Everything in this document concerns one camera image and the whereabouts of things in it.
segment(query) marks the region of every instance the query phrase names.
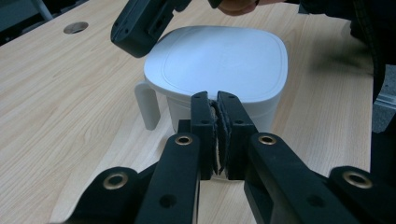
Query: human hand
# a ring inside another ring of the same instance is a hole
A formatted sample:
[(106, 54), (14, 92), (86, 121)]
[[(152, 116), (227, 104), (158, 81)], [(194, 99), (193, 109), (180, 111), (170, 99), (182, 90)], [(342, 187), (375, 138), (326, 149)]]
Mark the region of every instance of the human hand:
[(229, 16), (240, 16), (252, 12), (257, 5), (284, 2), (285, 0), (222, 0), (218, 9)]

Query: screw hole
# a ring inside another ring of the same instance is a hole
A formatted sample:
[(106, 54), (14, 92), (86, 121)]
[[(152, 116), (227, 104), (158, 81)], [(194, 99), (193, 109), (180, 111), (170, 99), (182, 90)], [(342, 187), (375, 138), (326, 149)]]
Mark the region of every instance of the screw hole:
[(177, 203), (177, 198), (172, 194), (165, 194), (160, 199), (160, 205), (164, 208), (171, 208)]
[(346, 171), (343, 173), (345, 181), (360, 189), (370, 189), (373, 187), (373, 182), (365, 175), (353, 171)]
[(259, 142), (265, 145), (273, 145), (276, 143), (276, 139), (272, 136), (262, 135), (259, 137)]
[(180, 136), (176, 139), (176, 143), (181, 146), (189, 145), (192, 142), (192, 138), (189, 136)]
[(324, 207), (325, 202), (323, 201), (322, 198), (320, 198), (318, 195), (310, 195), (306, 198), (309, 204), (313, 207)]
[(120, 189), (128, 182), (128, 175), (119, 172), (109, 175), (103, 182), (105, 189)]
[(163, 26), (163, 21), (165, 19), (165, 16), (163, 16), (157, 23), (155, 24), (155, 28), (159, 29), (161, 26)]

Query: round hole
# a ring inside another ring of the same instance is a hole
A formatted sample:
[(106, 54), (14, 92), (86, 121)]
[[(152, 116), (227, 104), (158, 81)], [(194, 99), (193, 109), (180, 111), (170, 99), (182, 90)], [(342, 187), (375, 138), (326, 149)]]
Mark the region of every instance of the round hole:
[(259, 142), (265, 145), (273, 145), (276, 143), (276, 139), (272, 136), (262, 135), (259, 137)]
[(306, 201), (309, 204), (311, 204), (311, 206), (313, 206), (313, 207), (324, 207), (325, 206), (325, 202), (318, 195), (310, 195), (306, 198)]
[(176, 139), (176, 143), (181, 146), (189, 145), (192, 142), (192, 138), (188, 136), (180, 136)]
[(346, 171), (343, 173), (345, 181), (360, 189), (370, 189), (373, 187), (373, 182), (365, 175), (353, 171)]
[(163, 25), (164, 17), (162, 17), (157, 23), (155, 24), (155, 28), (160, 28)]
[(160, 199), (160, 205), (164, 208), (171, 208), (175, 206), (176, 203), (176, 196), (172, 194), (165, 194)]
[(67, 35), (73, 35), (87, 29), (87, 27), (88, 23), (85, 21), (75, 22), (64, 27), (64, 33)]
[(128, 182), (128, 175), (119, 172), (109, 175), (103, 182), (105, 189), (120, 189)]

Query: container handle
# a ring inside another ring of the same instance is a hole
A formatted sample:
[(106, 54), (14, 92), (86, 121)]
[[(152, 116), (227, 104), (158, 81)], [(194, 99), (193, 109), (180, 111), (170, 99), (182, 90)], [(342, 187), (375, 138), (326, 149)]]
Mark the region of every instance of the container handle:
[(161, 117), (155, 90), (144, 80), (138, 82), (136, 86), (134, 86), (134, 95), (139, 105), (146, 129), (150, 131), (154, 130)]

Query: wood grain surface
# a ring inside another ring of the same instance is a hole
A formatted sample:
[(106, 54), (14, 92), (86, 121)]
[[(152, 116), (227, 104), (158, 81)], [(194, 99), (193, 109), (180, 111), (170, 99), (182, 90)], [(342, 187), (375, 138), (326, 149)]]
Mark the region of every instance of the wood grain surface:
[[(134, 98), (145, 58), (110, 42), (126, 2), (91, 0), (0, 48), (0, 223), (64, 221), (105, 169), (139, 172), (160, 158), (173, 134), (166, 100), (158, 95), (162, 119), (145, 130)], [(78, 21), (88, 28), (64, 33)], [(369, 168), (372, 66), (346, 21), (299, 15), (287, 4), (234, 18), (194, 0), (166, 32), (190, 25), (278, 35), (289, 77), (273, 133), (320, 174), (340, 165)], [(199, 223), (255, 223), (241, 181), (202, 182), (199, 212)]]

